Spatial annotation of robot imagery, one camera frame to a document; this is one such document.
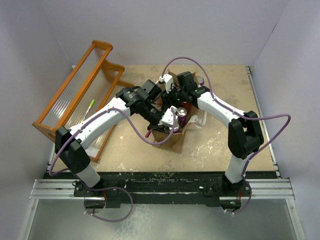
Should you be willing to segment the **red cola can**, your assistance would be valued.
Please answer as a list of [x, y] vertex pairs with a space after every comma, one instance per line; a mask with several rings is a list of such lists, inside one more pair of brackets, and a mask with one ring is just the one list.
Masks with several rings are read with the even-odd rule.
[[181, 103], [181, 106], [182, 106], [183, 108], [185, 108], [186, 110], [188, 110], [188, 109], [191, 107], [191, 105], [190, 105], [188, 102], [182, 102], [182, 103]]

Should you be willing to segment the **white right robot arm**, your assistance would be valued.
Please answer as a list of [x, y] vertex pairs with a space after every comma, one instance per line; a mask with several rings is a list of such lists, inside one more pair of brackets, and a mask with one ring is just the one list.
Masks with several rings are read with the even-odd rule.
[[222, 177], [222, 190], [226, 195], [233, 196], [244, 182], [249, 155], [257, 153], [264, 143], [261, 126], [254, 120], [258, 115], [252, 110], [240, 111], [213, 96], [208, 87], [197, 84], [189, 71], [178, 74], [176, 78], [178, 87], [174, 87], [174, 77], [170, 74], [164, 74], [158, 80], [171, 104], [186, 102], [212, 115], [228, 129], [227, 145], [231, 158]]

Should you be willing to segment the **brown canvas tote bag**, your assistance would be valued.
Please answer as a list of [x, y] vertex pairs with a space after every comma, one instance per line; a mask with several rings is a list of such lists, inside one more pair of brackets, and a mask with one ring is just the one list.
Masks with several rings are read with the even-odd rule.
[[[204, 85], [200, 85], [198, 82], [198, 75], [195, 72], [182, 72], [175, 74], [171, 71], [168, 71], [167, 74], [173, 76], [174, 83], [171, 84], [171, 90], [193, 90], [194, 84], [200, 88]], [[160, 104], [164, 108], [161, 100], [156, 101], [157, 104]], [[163, 150], [182, 153], [183, 144], [185, 140], [186, 130], [192, 124], [195, 124], [198, 128], [203, 127], [207, 122], [207, 112], [204, 110], [199, 110], [195, 106], [190, 104], [190, 108], [187, 110], [187, 123], [183, 128], [180, 128], [178, 133], [173, 133], [172, 136], [164, 143], [160, 144], [158, 147]]]

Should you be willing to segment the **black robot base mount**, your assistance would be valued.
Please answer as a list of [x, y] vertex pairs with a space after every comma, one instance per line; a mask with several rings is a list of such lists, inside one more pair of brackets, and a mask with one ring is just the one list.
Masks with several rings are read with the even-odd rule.
[[70, 180], [73, 196], [103, 199], [107, 208], [122, 204], [205, 205], [239, 209], [241, 201], [252, 195], [254, 183], [277, 179], [275, 171], [250, 171], [245, 180], [227, 182], [221, 171], [214, 172], [100, 172], [97, 186], [87, 188], [70, 172], [44, 179]]

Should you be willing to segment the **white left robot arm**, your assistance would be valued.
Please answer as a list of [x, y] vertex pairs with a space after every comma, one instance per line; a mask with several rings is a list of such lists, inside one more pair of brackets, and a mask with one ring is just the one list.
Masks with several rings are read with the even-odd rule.
[[85, 183], [91, 196], [103, 191], [101, 177], [90, 165], [86, 150], [104, 132], [134, 114], [149, 122], [150, 127], [164, 125], [164, 110], [154, 106], [161, 95], [164, 78], [147, 80], [142, 86], [125, 87], [101, 110], [70, 128], [59, 127], [55, 132], [56, 159], [61, 159], [67, 170]]

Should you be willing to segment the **purple soda can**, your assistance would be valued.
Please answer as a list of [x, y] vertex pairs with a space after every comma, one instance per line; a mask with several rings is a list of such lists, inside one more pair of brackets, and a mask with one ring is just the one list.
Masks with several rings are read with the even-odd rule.
[[174, 127], [169, 127], [169, 131], [173, 132], [174, 134], [180, 132], [180, 125], [177, 123]]
[[179, 128], [182, 129], [187, 124], [188, 111], [184, 107], [178, 107], [176, 115], [178, 116]]
[[199, 77], [198, 77], [198, 83], [199, 83], [201, 86], [203, 86], [203, 85], [205, 84], [204, 78], [201, 77], [201, 76], [199, 76]]

